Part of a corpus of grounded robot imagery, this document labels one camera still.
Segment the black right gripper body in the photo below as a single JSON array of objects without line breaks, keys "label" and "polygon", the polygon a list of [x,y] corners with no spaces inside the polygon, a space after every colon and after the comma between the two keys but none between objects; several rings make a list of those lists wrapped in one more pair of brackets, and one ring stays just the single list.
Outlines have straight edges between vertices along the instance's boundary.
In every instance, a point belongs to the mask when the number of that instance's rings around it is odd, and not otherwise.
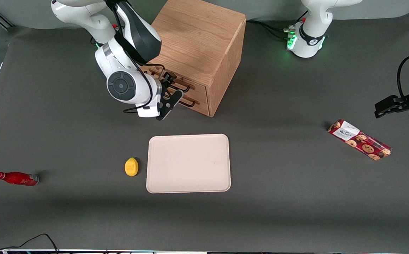
[{"label": "black right gripper body", "polygon": [[168,100],[165,99],[165,94],[168,93],[168,85],[164,82],[158,82],[158,102],[159,106],[169,106]]}]

